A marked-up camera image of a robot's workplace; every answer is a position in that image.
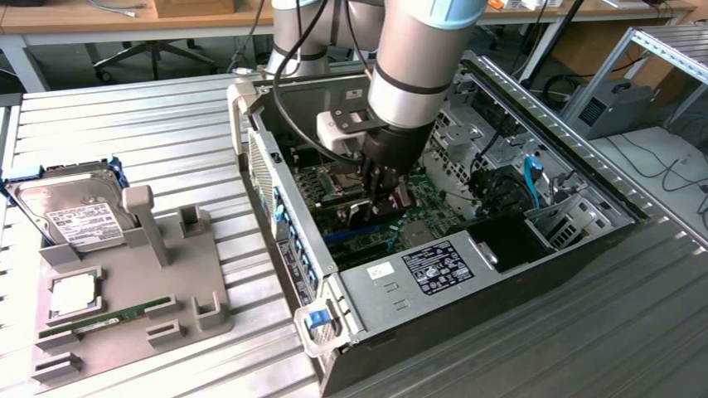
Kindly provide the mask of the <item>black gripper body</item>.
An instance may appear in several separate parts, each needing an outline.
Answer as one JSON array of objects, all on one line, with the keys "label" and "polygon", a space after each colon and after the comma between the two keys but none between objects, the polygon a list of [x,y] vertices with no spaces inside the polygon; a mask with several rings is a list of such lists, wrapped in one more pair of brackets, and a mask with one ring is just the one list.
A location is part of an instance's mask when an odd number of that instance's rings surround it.
[{"label": "black gripper body", "polygon": [[424,151],[432,127],[433,123],[412,129],[387,125],[369,130],[363,144],[365,164],[408,174]]}]

